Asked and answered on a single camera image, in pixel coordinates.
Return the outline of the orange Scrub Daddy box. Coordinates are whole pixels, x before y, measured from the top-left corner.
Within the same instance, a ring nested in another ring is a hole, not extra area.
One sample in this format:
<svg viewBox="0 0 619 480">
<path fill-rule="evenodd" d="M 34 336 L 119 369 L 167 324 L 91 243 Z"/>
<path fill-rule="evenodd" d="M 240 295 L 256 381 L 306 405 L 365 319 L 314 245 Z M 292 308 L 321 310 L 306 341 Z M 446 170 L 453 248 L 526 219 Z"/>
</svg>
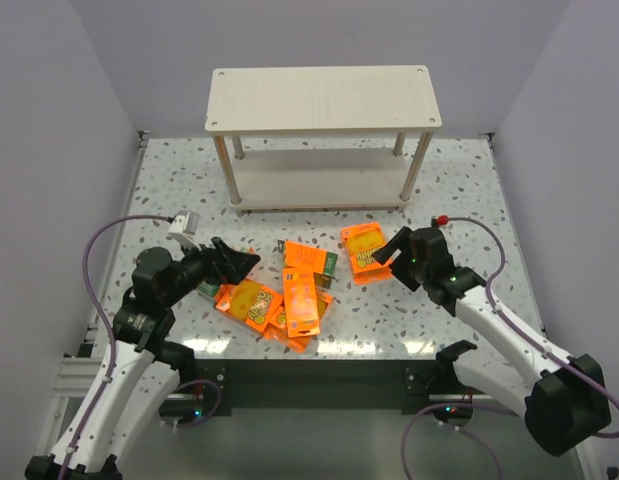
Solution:
<svg viewBox="0 0 619 480">
<path fill-rule="evenodd" d="M 386 244 L 378 222 L 345 227 L 341 230 L 341 240 L 349 258 L 355 285 L 367 285 L 391 277 L 388 263 L 378 263 L 373 257 Z"/>
<path fill-rule="evenodd" d="M 246 279 L 223 290 L 215 308 L 226 317 L 262 334 L 283 303 L 283 295 L 254 280 Z"/>
</svg>

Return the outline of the orange box green end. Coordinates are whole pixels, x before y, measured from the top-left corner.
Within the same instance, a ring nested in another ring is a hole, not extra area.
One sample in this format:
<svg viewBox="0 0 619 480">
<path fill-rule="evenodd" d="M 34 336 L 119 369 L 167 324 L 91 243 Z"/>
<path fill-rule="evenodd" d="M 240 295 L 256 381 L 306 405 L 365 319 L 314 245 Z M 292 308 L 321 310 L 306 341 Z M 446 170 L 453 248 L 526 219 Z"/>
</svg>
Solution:
<svg viewBox="0 0 619 480">
<path fill-rule="evenodd" d="M 278 240 L 285 268 L 306 268 L 313 272 L 319 288 L 331 287 L 338 261 L 336 253 L 289 240 Z"/>
</svg>

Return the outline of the green orange sponge box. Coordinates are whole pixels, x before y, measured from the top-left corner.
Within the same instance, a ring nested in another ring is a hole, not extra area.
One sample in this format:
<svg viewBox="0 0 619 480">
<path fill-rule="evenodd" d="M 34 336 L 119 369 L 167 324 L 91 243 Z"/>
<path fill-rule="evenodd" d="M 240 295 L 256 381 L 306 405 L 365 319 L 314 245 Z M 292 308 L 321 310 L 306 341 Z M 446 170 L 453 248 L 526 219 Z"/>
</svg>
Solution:
<svg viewBox="0 0 619 480">
<path fill-rule="evenodd" d="M 216 303 L 227 288 L 237 285 L 230 285 L 224 282 L 223 274 L 226 261 L 219 257 L 214 248 L 212 248 L 212 251 L 213 253 L 210 255 L 212 275 L 207 276 L 205 280 L 198 285 L 197 293 L 207 298 L 209 301 Z"/>
</svg>

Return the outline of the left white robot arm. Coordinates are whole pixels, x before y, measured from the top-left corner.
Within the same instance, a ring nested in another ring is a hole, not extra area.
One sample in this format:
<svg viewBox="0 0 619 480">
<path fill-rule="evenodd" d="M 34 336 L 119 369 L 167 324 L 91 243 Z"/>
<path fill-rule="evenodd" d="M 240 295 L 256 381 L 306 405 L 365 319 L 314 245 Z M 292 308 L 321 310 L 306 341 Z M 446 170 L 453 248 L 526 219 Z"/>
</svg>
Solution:
<svg viewBox="0 0 619 480">
<path fill-rule="evenodd" d="M 202 283 L 238 285 L 259 261 L 218 237 L 185 247 L 179 260 L 162 247 L 144 250 L 76 416 L 48 454 L 31 458 L 26 478 L 121 478 L 124 457 L 168 396 L 203 381 L 194 351 L 167 339 L 174 306 Z"/>
</svg>

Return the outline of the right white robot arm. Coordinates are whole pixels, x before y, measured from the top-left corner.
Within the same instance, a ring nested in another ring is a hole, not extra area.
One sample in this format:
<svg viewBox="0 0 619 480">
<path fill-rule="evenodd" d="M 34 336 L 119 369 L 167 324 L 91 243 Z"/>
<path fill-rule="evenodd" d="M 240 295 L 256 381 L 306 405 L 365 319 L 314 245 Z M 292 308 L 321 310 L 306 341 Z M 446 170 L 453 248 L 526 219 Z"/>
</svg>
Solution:
<svg viewBox="0 0 619 480">
<path fill-rule="evenodd" d="M 487 280 L 455 262 L 438 225 L 404 227 L 373 257 L 497 352 L 491 357 L 462 340 L 440 350 L 436 361 L 445 380 L 481 391 L 520 416 L 547 453 L 560 456 L 610 425 L 601 366 L 587 354 L 574 357 L 518 318 Z"/>
</svg>

